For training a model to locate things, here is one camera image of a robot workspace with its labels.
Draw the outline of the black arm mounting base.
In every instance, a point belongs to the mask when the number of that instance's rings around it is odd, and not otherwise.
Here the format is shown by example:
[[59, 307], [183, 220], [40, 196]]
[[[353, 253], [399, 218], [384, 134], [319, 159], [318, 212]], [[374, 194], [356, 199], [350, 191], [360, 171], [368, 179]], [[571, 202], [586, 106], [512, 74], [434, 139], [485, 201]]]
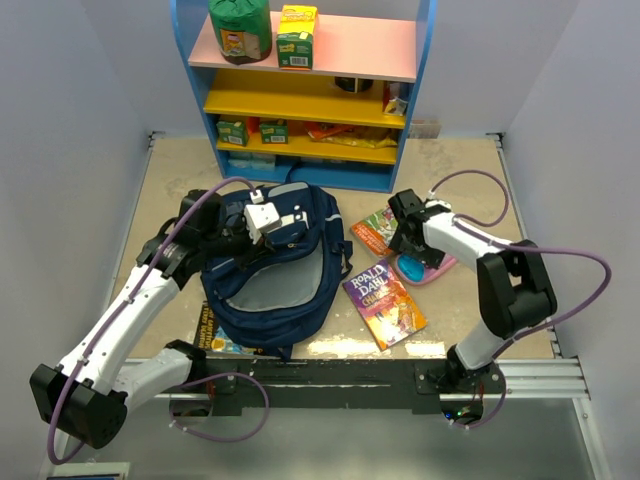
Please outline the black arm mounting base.
[[201, 384], [172, 387], [171, 394], [191, 394], [211, 400], [217, 416], [239, 415], [245, 408], [264, 405], [254, 384], [258, 381], [272, 408], [409, 410], [448, 418], [466, 403], [476, 403], [506, 392], [506, 380], [493, 364], [453, 384], [443, 359], [426, 360], [299, 360], [288, 363], [266, 357], [209, 358], [198, 376], [221, 377], [211, 387]]

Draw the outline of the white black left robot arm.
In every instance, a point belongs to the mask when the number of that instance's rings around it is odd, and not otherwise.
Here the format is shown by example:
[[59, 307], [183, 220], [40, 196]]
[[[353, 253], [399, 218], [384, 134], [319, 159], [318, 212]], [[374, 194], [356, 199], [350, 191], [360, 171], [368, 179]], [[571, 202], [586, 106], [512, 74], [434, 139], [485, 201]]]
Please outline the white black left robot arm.
[[216, 188], [190, 191], [179, 214], [144, 244], [124, 287], [84, 339], [56, 366], [34, 370], [29, 385], [48, 425], [54, 464], [63, 462], [55, 452], [58, 432], [100, 449], [119, 433], [128, 413], [157, 394], [173, 387], [196, 392], [205, 385], [205, 352], [182, 340], [131, 370], [123, 365], [155, 317], [208, 261], [262, 244], [264, 227], [278, 217], [270, 214], [261, 190], [245, 192], [248, 202], [233, 211]]

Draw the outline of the orange Treehouse book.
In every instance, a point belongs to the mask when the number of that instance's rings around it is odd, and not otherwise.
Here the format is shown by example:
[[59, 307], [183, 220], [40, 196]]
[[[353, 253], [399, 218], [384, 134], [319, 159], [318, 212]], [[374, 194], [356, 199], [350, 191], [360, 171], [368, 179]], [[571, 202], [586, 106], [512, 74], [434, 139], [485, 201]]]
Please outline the orange Treehouse book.
[[389, 244], [397, 225], [391, 208], [387, 206], [353, 224], [350, 230], [373, 255], [384, 258], [392, 254]]

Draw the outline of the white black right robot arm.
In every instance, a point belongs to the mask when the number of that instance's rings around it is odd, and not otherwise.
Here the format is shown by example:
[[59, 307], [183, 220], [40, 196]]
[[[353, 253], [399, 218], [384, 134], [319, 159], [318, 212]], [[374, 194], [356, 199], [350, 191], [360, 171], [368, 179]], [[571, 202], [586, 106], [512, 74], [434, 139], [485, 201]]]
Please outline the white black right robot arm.
[[448, 203], [422, 201], [411, 189], [390, 198], [397, 221], [389, 248], [430, 269], [446, 256], [476, 274], [480, 320], [447, 352], [435, 381], [443, 390], [469, 392], [497, 352], [515, 334], [539, 325], [557, 311], [557, 300], [537, 245], [509, 243], [458, 220]]

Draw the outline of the navy blue student backpack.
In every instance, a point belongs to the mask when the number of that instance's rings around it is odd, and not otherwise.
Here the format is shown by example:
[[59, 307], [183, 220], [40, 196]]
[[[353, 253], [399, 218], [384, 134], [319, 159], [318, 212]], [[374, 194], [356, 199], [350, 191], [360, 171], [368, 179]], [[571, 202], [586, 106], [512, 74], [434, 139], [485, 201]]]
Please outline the navy blue student backpack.
[[324, 324], [342, 281], [351, 273], [353, 245], [346, 240], [334, 196], [305, 182], [261, 190], [283, 224], [267, 233], [250, 262], [210, 260], [201, 272], [209, 307], [235, 343], [290, 360], [295, 344]]

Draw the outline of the pink pencil case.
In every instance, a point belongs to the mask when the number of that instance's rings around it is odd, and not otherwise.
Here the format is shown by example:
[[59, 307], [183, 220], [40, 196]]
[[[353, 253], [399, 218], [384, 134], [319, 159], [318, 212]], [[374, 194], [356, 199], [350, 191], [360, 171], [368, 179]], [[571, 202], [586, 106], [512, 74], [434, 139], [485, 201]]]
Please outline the pink pencil case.
[[400, 254], [394, 258], [393, 268], [404, 282], [413, 286], [422, 286], [443, 276], [456, 263], [455, 258], [446, 255], [438, 268], [430, 268], [406, 254]]

